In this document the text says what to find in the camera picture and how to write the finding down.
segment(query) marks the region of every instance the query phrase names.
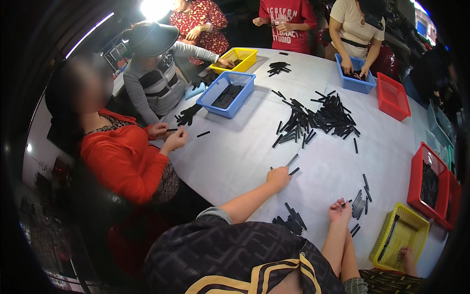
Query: beige shirt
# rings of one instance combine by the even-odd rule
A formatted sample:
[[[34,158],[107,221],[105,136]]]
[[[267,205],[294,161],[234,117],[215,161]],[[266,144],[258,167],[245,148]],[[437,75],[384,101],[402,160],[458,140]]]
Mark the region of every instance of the beige shirt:
[[[360,16],[356,6],[356,0],[336,0],[331,9],[330,17],[341,23],[341,28],[339,29],[339,36],[341,38],[363,45],[368,45],[372,38],[378,41],[384,40],[385,30],[381,31],[368,23],[361,24],[363,18]],[[344,42],[343,46],[349,56],[366,59],[367,48],[356,47]]]

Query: black sun visor hat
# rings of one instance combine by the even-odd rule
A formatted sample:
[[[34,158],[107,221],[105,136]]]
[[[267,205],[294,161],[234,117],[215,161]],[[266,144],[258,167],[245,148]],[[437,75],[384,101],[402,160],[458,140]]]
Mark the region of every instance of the black sun visor hat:
[[[148,22],[141,29],[148,31],[141,39],[129,40],[132,50],[142,57],[155,57],[170,49],[178,39],[179,31],[175,26]]]
[[[359,7],[365,14],[366,23],[381,31],[384,30],[381,20],[387,11],[385,0],[359,0]]]

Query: yellow plastic basket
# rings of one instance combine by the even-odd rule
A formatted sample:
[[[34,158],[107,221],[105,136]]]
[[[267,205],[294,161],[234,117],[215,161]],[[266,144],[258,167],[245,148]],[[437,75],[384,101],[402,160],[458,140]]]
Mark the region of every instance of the yellow plastic basket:
[[[227,53],[222,55],[221,58],[235,60],[240,59],[242,62],[237,64],[233,69],[228,69],[226,66],[221,64],[211,64],[211,69],[215,70],[217,74],[221,74],[223,71],[228,72],[245,72],[253,64],[256,63],[256,53],[258,50],[246,49],[246,48],[232,48]]]
[[[395,215],[400,218],[396,222],[390,242],[380,261],[378,257],[382,252],[388,235],[392,229]],[[403,246],[409,246],[413,249],[413,259],[415,263],[418,261],[419,254],[423,249],[424,242],[428,236],[429,222],[419,216],[417,213],[401,203],[397,203],[395,208],[387,213],[384,226],[380,231],[379,238],[370,253],[370,260],[374,266],[382,270],[396,270],[404,273],[401,261],[398,260],[398,253]]]

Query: hair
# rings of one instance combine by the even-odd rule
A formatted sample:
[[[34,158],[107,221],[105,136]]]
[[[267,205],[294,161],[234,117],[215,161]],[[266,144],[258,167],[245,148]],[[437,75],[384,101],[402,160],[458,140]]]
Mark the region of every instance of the hair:
[[[46,88],[46,106],[52,115],[51,129],[60,138],[60,147],[70,155],[78,153],[78,142],[84,136],[79,114],[73,111],[73,102],[80,90],[80,79],[67,61],[53,72]]]
[[[155,23],[150,21],[142,21],[136,24],[132,24],[130,29],[122,32],[122,39],[129,40],[129,45],[133,47],[145,39],[154,26]]]

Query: bracelet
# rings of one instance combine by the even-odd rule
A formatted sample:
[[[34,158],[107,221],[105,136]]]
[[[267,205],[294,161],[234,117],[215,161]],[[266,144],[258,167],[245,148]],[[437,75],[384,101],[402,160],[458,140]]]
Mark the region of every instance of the bracelet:
[[[200,25],[199,27],[201,28],[202,32],[205,32],[205,31],[207,31],[211,28],[211,25],[210,24],[203,24],[203,25]]]

